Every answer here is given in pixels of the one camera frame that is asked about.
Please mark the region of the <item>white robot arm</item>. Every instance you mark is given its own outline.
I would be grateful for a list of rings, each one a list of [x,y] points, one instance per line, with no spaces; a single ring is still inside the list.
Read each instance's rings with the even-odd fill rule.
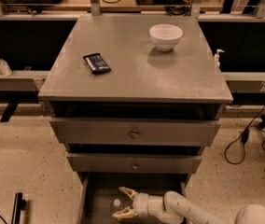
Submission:
[[[132,207],[127,206],[114,213],[112,217],[117,220],[155,217],[163,224],[181,224],[186,218],[192,224],[229,224],[175,191],[167,191],[163,196],[154,196],[126,187],[119,187],[119,190],[132,200]],[[265,224],[265,207],[249,204],[241,208],[233,224]]]

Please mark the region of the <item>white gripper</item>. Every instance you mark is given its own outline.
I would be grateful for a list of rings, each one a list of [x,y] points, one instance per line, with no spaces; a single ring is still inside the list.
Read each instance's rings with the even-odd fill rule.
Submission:
[[[127,195],[132,201],[132,209],[130,206],[117,211],[112,215],[117,220],[134,218],[134,217],[147,217],[148,216],[148,199],[149,195],[145,193],[138,193],[134,189],[126,187],[119,187],[119,190]]]

